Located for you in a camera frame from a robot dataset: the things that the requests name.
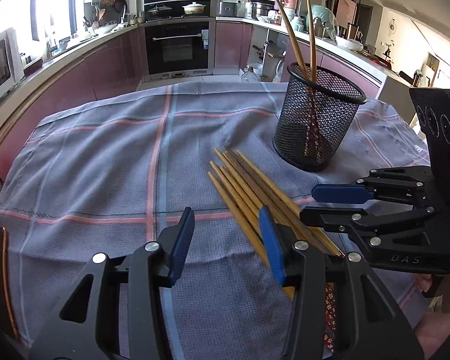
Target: mesh cup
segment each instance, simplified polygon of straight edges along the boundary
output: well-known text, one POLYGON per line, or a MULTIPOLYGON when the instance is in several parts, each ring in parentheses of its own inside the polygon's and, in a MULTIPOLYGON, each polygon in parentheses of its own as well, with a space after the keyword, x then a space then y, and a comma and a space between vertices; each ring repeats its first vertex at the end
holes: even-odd
MULTIPOLYGON (((327 167, 359 105, 367 98, 345 77, 317 67, 317 82, 302 77, 295 62, 274 135, 274 147, 289 164, 308 172, 327 167)), ((310 65, 306 69, 310 75, 310 65)))

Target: bottle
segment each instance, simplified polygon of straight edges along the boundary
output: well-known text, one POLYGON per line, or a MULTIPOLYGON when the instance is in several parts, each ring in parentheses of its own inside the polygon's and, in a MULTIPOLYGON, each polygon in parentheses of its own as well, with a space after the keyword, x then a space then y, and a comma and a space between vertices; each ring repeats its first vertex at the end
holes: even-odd
POLYGON ((248 66, 240 81, 242 83, 258 83, 260 78, 253 72, 253 68, 248 66))
POLYGON ((293 31, 303 32, 303 23, 300 16, 295 16, 290 23, 293 31))

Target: built-in oven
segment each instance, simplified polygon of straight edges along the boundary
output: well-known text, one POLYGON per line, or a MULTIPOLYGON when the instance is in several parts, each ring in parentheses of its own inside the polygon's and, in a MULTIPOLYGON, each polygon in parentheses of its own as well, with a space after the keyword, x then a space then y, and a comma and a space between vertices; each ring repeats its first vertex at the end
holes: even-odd
POLYGON ((151 79, 199 75, 209 67, 209 21, 157 24, 145 28, 151 79))

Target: pink stripe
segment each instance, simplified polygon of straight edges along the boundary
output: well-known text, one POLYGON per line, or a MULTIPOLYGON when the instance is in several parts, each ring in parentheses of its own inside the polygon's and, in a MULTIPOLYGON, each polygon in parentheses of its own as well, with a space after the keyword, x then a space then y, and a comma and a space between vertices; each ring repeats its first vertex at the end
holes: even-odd
POLYGON ((379 155, 379 157, 387 164, 388 168, 392 168, 392 164, 390 163, 390 161, 388 161, 383 154, 378 150, 377 146, 375 146, 375 143, 373 142, 372 138, 370 137, 370 135, 368 135, 363 128, 360 126, 360 122, 358 120, 358 118, 354 118, 353 119, 356 123, 356 126, 358 127, 359 131, 362 133, 362 135, 366 138, 366 140, 368 140, 368 142, 370 143, 370 145, 373 147, 373 150, 375 150, 375 152, 379 155))
MULTIPOLYGON (((195 214, 196 221, 209 221, 213 219, 231 218, 233 215, 230 211, 217 212, 216 214, 195 214)), ((181 216, 169 216, 167 222, 178 222, 181 216)))
POLYGON ((370 111, 368 109, 361 109, 361 110, 358 110, 356 113, 370 115, 370 116, 373 116, 376 119, 380 119, 380 120, 398 119, 400 117, 399 114, 395 114, 395 115, 391 115, 391 116, 382 116, 382 115, 379 115, 376 112, 370 111))
POLYGON ((148 170, 148 186, 147 186, 147 202, 146 202, 146 219, 145 232, 146 240, 151 241, 154 235, 154 192, 155 192, 155 174, 158 167, 158 152, 160 150, 160 143, 162 141, 162 134, 164 132, 165 121, 167 120, 168 111, 170 110, 170 100, 172 98, 172 86, 169 85, 166 90, 165 107, 163 114, 157 127, 157 136, 155 138, 154 149, 151 153, 150 168, 148 170))
POLYGON ((312 202, 315 202, 315 199, 312 198, 312 197, 295 200, 295 204, 296 205, 300 205, 300 204, 303 204, 303 203, 312 203, 312 202))
POLYGON ((242 109, 240 111, 231 112, 229 114, 207 114, 205 112, 181 112, 179 114, 174 114, 174 116, 203 116, 203 117, 225 117, 225 116, 233 116, 238 114, 243 114, 244 112, 255 112, 257 114, 262 114, 265 116, 274 116, 273 112, 264 111, 263 109, 257 108, 249 108, 242 109))
POLYGON ((56 132, 52 132, 49 135, 43 135, 39 138, 36 139, 31 139, 29 141, 27 141, 26 144, 29 143, 33 143, 33 142, 37 142, 39 140, 42 140, 45 137, 51 137, 52 135, 57 135, 57 134, 63 134, 64 132, 69 132, 69 131, 93 131, 93 130, 97 130, 98 128, 101 127, 106 127, 106 126, 111 126, 111 125, 141 125, 141 124, 147 124, 147 123, 152 123, 155 122, 157 120, 160 120, 161 117, 156 117, 154 119, 150 119, 150 120, 128 120, 128 119, 118 119, 118 120, 113 120, 111 122, 107 122, 104 124, 101 124, 99 126, 77 126, 77 127, 70 127, 70 128, 65 128, 64 130, 59 130, 56 132))
POLYGON ((400 307, 400 309, 404 309, 405 305, 410 301, 410 299, 413 297, 413 294, 415 293, 415 291, 417 290, 416 285, 412 285, 411 288, 409 289, 408 293, 405 295, 405 297, 402 299, 402 301, 400 302, 400 304, 398 305, 400 307))
MULTIPOLYGON (((15 218, 24 219, 27 221, 32 219, 31 216, 21 214, 19 212, 15 212, 15 211, 8 211, 8 210, 0 209, 0 214, 6 215, 6 216, 14 216, 15 218)), ((36 218, 35 217, 34 221, 36 221, 37 223, 44 223, 47 225, 53 225, 53 224, 61 222, 61 221, 72 221, 72 222, 91 223, 91 224, 95 224, 95 225, 102 225, 102 224, 106 224, 106 223, 111 223, 111 224, 145 223, 146 218, 102 218, 102 219, 99 219, 99 218, 86 218, 84 216, 79 216, 79 215, 64 215, 64 216, 61 216, 60 218, 56 218, 56 219, 46 219, 46 218, 36 218)))

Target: black mesh pencil holder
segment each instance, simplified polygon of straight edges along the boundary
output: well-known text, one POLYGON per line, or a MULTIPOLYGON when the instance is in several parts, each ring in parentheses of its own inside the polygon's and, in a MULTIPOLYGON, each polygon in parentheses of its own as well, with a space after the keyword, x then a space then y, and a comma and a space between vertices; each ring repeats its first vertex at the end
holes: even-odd
POLYGON ((359 105, 367 98, 345 77, 317 67, 317 82, 302 77, 297 63, 290 79, 274 135, 274 147, 289 164, 308 172, 327 167, 359 105))

